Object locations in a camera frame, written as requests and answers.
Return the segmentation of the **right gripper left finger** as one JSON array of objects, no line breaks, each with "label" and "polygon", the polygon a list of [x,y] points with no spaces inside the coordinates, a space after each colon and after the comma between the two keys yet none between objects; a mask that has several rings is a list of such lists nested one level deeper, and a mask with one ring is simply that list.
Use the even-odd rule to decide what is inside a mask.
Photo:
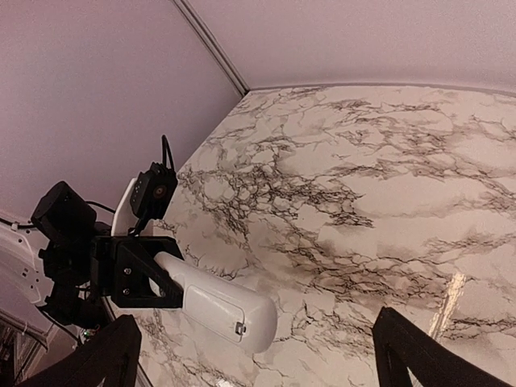
[{"label": "right gripper left finger", "polygon": [[134,386],[141,332],[124,314],[63,360],[21,382],[26,387]]}]

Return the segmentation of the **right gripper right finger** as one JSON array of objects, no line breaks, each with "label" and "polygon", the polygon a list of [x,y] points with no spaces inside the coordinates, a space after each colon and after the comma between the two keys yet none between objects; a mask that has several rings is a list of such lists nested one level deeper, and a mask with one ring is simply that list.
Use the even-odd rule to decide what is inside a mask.
[{"label": "right gripper right finger", "polygon": [[492,374],[448,351],[409,319],[383,307],[372,327],[380,387],[507,386]]}]

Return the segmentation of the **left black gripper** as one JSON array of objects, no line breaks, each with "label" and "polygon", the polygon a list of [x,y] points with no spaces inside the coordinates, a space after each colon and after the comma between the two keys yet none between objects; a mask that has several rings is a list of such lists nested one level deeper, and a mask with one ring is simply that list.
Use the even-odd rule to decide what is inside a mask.
[{"label": "left black gripper", "polygon": [[182,308],[184,290],[155,260],[160,252],[172,261],[184,260],[172,237],[95,237],[90,249],[92,289],[120,308]]}]

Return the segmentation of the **white remote control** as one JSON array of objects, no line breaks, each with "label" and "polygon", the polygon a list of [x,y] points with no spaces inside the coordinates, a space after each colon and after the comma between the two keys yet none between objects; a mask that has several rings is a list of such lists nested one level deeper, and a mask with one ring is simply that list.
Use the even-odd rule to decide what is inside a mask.
[{"label": "white remote control", "polygon": [[250,353],[265,352],[277,333],[273,300],[159,252],[155,262],[182,291],[181,311]]}]

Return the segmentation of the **left aluminium frame post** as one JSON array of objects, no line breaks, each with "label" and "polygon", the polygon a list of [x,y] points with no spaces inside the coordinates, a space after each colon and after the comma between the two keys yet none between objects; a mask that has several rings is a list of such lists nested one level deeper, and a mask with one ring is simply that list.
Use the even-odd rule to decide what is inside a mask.
[{"label": "left aluminium frame post", "polygon": [[190,1],[172,0],[172,3],[181,13],[182,17],[189,24],[196,36],[201,40],[205,49],[212,56],[215,63],[222,70],[224,76],[231,83],[236,93],[243,98],[250,91],[249,85],[243,79],[229,56],[224,52],[223,47],[216,40],[207,24],[202,20],[199,13],[194,9]]}]

